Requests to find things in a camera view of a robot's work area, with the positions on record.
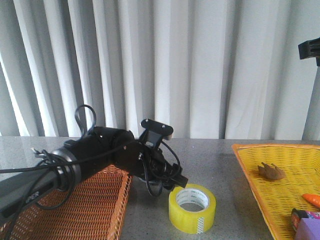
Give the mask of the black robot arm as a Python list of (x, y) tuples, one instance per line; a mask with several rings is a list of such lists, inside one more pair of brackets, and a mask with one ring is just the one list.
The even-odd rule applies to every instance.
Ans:
[(156, 182), (168, 190), (185, 187), (179, 162), (168, 163), (159, 148), (174, 132), (171, 126), (147, 127), (139, 139), (124, 129), (95, 127), (78, 140), (68, 140), (32, 170), (23, 171), (0, 183), (0, 222), (8, 222), (54, 190), (71, 191), (105, 167), (114, 165), (130, 175)]

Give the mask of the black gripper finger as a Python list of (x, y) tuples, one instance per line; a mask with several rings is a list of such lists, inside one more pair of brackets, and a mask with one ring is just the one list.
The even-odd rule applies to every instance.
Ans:
[(185, 188), (188, 183), (188, 178), (178, 174), (174, 177), (171, 177), (168, 181), (168, 186), (172, 189), (175, 186)]

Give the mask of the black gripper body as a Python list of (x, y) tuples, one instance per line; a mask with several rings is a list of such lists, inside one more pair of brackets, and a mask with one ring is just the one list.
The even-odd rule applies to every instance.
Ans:
[[(164, 157), (160, 145), (164, 145), (176, 158), (176, 163), (170, 164)], [(109, 157), (119, 169), (139, 177), (147, 185), (156, 183), (168, 185), (169, 179), (181, 174), (181, 163), (174, 151), (162, 140), (158, 149), (154, 149), (135, 139), (130, 131), (117, 131), (112, 137), (110, 146), (120, 148)]]
[(299, 59), (320, 59), (320, 38), (307, 40), (298, 45)]

